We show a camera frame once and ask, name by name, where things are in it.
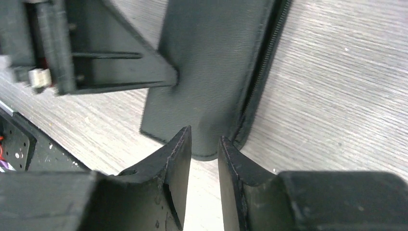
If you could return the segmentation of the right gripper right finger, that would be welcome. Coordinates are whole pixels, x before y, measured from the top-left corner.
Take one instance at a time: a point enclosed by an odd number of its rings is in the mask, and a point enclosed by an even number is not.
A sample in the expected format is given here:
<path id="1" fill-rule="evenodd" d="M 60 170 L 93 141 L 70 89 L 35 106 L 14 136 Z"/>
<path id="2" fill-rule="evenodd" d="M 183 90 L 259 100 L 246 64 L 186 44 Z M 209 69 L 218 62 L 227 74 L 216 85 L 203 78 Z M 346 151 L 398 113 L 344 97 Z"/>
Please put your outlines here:
<path id="1" fill-rule="evenodd" d="M 218 146 L 227 231 L 405 231 L 408 185 L 380 171 L 274 174 L 226 137 Z"/>

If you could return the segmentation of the black zipper tool case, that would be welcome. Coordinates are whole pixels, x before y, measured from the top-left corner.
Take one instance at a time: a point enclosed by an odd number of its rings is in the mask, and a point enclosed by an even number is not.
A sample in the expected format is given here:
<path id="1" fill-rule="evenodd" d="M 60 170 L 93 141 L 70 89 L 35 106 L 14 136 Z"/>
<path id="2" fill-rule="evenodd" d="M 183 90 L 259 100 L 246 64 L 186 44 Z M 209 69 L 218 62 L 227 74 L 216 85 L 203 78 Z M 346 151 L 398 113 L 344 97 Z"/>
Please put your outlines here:
<path id="1" fill-rule="evenodd" d="M 249 136 L 291 6 L 289 0 L 170 0 L 159 52 L 178 84 L 148 91 L 141 134 L 167 143 L 192 129 L 192 157 L 217 158 L 220 137 Z"/>

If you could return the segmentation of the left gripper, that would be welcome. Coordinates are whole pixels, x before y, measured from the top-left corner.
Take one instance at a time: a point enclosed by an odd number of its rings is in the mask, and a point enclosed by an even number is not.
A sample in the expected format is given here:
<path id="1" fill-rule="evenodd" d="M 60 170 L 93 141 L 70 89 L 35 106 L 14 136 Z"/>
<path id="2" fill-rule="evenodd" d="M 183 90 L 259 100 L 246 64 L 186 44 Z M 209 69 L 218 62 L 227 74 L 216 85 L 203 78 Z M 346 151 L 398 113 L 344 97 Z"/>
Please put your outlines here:
<path id="1" fill-rule="evenodd" d="M 178 82 L 176 69 L 109 0 L 2 0 L 0 53 L 14 80 L 35 93 L 51 84 L 66 95 Z"/>

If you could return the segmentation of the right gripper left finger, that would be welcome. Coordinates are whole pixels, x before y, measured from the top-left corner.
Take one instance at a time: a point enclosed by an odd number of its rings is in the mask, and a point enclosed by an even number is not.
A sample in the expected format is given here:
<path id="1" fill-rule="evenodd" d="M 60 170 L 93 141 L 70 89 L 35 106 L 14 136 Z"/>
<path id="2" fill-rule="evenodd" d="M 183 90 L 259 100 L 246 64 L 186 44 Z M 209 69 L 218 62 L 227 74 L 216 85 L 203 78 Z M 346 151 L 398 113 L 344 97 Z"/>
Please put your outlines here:
<path id="1" fill-rule="evenodd" d="M 3 231 L 181 231 L 191 163 L 191 127 L 118 175 L 97 171 L 0 176 Z"/>

